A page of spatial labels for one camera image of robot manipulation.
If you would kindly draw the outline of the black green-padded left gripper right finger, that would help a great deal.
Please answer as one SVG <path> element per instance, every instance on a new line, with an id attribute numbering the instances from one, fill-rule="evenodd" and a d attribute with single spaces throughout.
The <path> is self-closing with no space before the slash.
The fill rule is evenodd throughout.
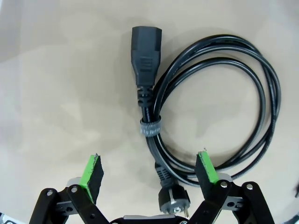
<path id="1" fill-rule="evenodd" d="M 230 175 L 216 172 L 206 151 L 198 152 L 194 171 L 204 201 L 187 221 L 189 224 L 213 224 L 223 210 L 231 211 L 239 224 L 274 223 L 256 182 L 237 186 Z"/>

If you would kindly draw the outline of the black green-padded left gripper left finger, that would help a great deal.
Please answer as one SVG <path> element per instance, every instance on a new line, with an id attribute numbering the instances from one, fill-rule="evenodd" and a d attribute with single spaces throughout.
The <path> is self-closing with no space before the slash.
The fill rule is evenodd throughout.
<path id="1" fill-rule="evenodd" d="M 91 155 L 79 183 L 58 192 L 43 189 L 37 199 L 30 224 L 65 224 L 78 214 L 85 224 L 108 224 L 96 206 L 104 171 L 98 154 Z"/>

